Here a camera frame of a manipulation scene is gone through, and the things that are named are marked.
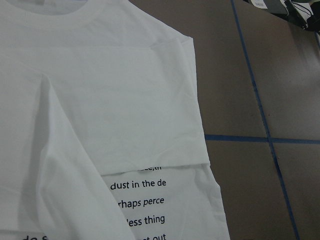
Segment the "white long-sleeve printed shirt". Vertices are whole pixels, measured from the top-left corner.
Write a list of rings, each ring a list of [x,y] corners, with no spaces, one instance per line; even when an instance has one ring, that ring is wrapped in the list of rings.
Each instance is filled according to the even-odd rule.
[[[191,37],[127,0],[1,1],[0,237],[230,238]]]

